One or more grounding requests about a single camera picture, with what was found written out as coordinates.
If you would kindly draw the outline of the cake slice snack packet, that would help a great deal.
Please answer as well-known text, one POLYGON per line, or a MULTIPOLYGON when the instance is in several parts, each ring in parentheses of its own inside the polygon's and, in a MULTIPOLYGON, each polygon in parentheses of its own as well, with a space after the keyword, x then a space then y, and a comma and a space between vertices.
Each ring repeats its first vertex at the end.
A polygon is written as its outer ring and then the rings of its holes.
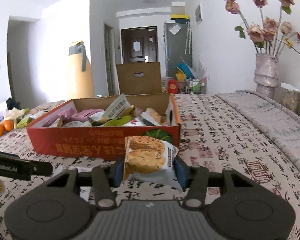
POLYGON ((126 137, 125 147, 123 181, 133 178, 182 190, 173 167, 177 147, 145 135, 126 137))

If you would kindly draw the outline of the green snack packet on table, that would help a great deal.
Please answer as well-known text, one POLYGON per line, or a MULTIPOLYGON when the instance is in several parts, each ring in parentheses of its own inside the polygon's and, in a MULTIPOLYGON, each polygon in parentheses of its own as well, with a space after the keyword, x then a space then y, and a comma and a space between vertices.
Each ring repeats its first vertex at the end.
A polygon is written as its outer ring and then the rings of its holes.
POLYGON ((33 118, 31 117, 24 117, 22 118, 16 125, 17 129, 25 128, 29 123, 33 121, 33 118))

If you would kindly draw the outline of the patterned tablecloth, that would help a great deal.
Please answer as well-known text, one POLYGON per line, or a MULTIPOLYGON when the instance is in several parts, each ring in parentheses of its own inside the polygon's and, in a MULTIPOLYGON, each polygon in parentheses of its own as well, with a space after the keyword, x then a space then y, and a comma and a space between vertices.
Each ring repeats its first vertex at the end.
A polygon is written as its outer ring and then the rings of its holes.
MULTIPOLYGON (((300 239, 300 171, 248 119, 216 95, 176 95, 181 115, 179 156, 187 165, 202 165, 211 172, 232 167, 268 190, 287 200, 295 210, 296 223, 289 239, 300 239)), ((34 152, 25 129, 0 137, 0 151, 21 158, 46 161, 57 172, 64 167, 92 168, 113 162, 95 158, 63 158, 34 152)), ((4 213, 11 202, 34 189, 48 177, 31 181, 2 178, 5 191, 0 194, 0 239, 11 239, 4 224, 4 213)), ((117 191, 123 199, 179 199, 185 193, 159 184, 126 181, 117 191)))

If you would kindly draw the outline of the orange cardboard snack box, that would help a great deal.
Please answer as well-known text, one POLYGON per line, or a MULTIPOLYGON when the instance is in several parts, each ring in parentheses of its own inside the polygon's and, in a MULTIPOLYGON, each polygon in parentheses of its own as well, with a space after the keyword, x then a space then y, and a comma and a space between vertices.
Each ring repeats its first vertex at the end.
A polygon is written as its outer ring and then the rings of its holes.
POLYGON ((181 118, 174 95, 170 93, 127 96, 131 105, 143 110, 152 108, 162 114, 170 123, 168 126, 45 127, 45 123, 66 110, 106 109, 115 99, 115 96, 71 99, 32 121, 26 130, 35 152, 116 160, 125 154, 125 138, 135 135, 147 135, 179 146, 181 118))

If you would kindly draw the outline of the green snack packet in box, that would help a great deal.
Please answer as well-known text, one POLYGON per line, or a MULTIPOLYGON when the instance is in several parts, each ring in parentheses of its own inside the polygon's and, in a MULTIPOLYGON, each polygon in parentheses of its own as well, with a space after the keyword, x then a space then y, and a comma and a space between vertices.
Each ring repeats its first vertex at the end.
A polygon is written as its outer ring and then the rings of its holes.
POLYGON ((122 117, 118 117, 116 119, 109 120, 105 124, 102 124, 101 127, 116 127, 116 126, 124 126, 134 119, 132 115, 126 115, 122 117))

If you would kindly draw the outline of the red gift box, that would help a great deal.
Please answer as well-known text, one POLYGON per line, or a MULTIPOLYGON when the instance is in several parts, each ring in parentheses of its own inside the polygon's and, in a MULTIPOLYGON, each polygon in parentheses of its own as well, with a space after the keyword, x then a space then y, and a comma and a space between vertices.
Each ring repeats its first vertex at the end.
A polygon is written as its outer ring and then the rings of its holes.
POLYGON ((167 92, 172 94, 178 93, 178 81, 175 79, 168 79, 167 81, 167 92))

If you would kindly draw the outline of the folded pink quilted cloth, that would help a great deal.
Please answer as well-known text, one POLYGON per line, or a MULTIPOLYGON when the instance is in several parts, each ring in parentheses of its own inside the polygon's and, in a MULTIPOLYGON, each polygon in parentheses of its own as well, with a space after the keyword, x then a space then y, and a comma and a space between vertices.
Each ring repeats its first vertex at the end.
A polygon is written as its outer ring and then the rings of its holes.
POLYGON ((300 117, 258 92, 217 95, 264 133, 300 171, 300 117))

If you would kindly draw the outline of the pink textured vase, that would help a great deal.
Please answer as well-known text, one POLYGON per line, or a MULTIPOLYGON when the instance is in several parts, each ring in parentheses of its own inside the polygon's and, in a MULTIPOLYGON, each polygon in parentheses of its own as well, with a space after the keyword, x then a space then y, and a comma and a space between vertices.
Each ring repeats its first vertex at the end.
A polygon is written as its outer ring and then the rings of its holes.
POLYGON ((279 59, 275 55, 256 54, 254 82, 258 93, 274 99, 275 88, 279 85, 279 59))

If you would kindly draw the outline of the dark brown entrance door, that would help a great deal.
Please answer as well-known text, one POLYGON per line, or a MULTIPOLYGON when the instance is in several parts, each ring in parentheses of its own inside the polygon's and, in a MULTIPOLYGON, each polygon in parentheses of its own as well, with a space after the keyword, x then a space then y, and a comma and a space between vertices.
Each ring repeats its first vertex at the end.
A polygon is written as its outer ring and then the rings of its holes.
POLYGON ((149 63, 158 61, 156 27, 121 30, 123 63, 149 63))

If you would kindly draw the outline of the grey refrigerator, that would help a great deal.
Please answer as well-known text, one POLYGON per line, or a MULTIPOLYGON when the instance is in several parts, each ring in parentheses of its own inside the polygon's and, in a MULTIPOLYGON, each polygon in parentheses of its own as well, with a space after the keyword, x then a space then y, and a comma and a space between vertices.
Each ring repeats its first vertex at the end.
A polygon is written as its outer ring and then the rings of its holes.
POLYGON ((189 24, 164 23, 166 76, 175 77, 176 66, 192 67, 192 44, 189 24))

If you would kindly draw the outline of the dried pink rose bouquet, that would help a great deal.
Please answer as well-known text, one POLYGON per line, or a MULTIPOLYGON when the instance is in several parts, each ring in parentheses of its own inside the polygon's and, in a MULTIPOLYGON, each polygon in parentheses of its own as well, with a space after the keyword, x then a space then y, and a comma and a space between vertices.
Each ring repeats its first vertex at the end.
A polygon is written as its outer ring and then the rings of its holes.
POLYGON ((241 12, 241 8, 237 0, 224 0, 225 10, 233 15, 238 15, 243 21, 243 26, 235 27, 239 37, 245 39, 247 36, 253 42, 258 54, 265 52, 273 58, 278 58, 284 48, 289 48, 300 55, 295 48, 294 42, 300 43, 300 33, 293 30, 292 24, 282 20, 282 14, 291 14, 291 6, 295 4, 294 0, 279 0, 280 13, 279 19, 265 17, 263 8, 268 5, 267 0, 252 0, 255 7, 260 11, 261 24, 249 24, 241 12))

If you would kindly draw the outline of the yellow box on refrigerator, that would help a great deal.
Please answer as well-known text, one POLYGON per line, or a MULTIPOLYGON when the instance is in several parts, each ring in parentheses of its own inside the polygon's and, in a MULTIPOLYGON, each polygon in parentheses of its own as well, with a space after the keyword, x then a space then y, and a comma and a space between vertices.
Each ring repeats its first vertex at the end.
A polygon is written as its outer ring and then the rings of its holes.
POLYGON ((189 20, 190 16, 187 14, 172 14, 171 19, 172 20, 177 20, 177 19, 189 20))

